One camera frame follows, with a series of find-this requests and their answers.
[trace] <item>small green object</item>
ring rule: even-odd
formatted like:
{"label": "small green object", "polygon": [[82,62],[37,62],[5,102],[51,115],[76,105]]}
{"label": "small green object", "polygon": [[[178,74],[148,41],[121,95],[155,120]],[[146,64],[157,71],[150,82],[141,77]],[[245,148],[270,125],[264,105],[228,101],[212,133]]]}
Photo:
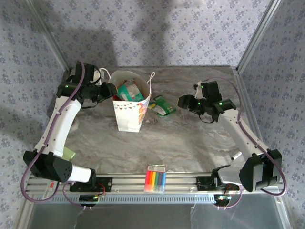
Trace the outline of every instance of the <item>small green object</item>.
{"label": "small green object", "polygon": [[75,156],[75,152],[73,152],[67,147],[63,148],[62,159],[66,161],[70,161],[74,156]]}
{"label": "small green object", "polygon": [[154,185],[158,185],[158,179],[159,179],[159,173],[157,172],[156,173],[156,179],[155,179]]}
{"label": "small green object", "polygon": [[148,108],[154,110],[158,113],[159,116],[167,116],[176,111],[163,97],[159,95],[149,103]]}

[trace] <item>white paper bag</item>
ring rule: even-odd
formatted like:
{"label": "white paper bag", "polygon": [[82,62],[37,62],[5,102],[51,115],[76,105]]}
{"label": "white paper bag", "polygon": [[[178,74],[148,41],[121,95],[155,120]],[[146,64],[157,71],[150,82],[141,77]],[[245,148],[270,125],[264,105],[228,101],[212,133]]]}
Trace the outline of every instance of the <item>white paper bag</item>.
{"label": "white paper bag", "polygon": [[138,74],[130,71],[115,71],[111,74],[109,83],[113,83],[117,88],[122,86],[125,80],[134,79],[135,84],[144,97],[144,100],[140,102],[116,101],[112,99],[119,131],[139,132],[151,98],[151,79],[154,75],[155,73],[152,73],[149,81],[146,82]]}

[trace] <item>paper bag handle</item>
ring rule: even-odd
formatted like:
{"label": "paper bag handle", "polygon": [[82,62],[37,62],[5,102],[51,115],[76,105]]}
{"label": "paper bag handle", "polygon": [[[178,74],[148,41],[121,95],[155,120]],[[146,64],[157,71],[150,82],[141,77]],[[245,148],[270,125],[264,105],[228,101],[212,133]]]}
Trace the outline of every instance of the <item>paper bag handle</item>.
{"label": "paper bag handle", "polygon": [[109,71],[108,71],[107,69],[105,69],[105,68],[100,68],[100,70],[104,70],[104,71],[106,71],[106,72],[107,72],[107,74],[108,74],[108,76],[109,76],[109,80],[111,79],[111,76],[110,76]]}
{"label": "paper bag handle", "polygon": [[152,72],[151,77],[149,78],[149,80],[147,81],[147,83],[149,83],[149,96],[152,95],[152,78],[156,75],[155,72]]}

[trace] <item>black bracket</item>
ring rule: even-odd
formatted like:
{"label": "black bracket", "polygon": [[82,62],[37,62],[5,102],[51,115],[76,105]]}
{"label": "black bracket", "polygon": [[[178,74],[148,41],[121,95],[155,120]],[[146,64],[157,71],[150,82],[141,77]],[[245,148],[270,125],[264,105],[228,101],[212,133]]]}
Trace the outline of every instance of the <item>black bracket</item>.
{"label": "black bracket", "polygon": [[216,185],[212,176],[196,177],[197,191],[215,191]]}
{"label": "black bracket", "polygon": [[92,202],[91,204],[89,203],[80,203],[81,206],[86,206],[86,207],[94,207],[96,204],[95,202],[99,202],[98,195],[80,195],[79,199],[80,202]]}
{"label": "black bracket", "polygon": [[[282,155],[275,149],[267,149],[268,154],[273,160],[281,166]],[[239,178],[243,187],[248,192],[265,188],[280,182],[281,175],[274,164],[265,156],[265,154],[256,155],[248,158],[243,168],[239,172]]]}
{"label": "black bracket", "polygon": [[[36,155],[37,150],[25,151],[23,160],[27,166]],[[35,177],[65,183],[72,173],[72,166],[70,161],[63,160],[49,152],[49,154],[41,154],[30,171]]]}
{"label": "black bracket", "polygon": [[112,188],[112,177],[96,177],[95,183],[87,184],[75,182],[70,186],[70,192],[110,192]]}

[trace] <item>marker pack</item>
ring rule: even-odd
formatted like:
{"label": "marker pack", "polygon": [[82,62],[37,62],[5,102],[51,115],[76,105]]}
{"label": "marker pack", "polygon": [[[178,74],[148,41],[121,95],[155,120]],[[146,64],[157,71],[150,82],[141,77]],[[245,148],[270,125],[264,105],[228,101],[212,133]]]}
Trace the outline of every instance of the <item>marker pack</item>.
{"label": "marker pack", "polygon": [[164,193],[166,182],[166,166],[165,165],[148,165],[144,192],[148,193]]}

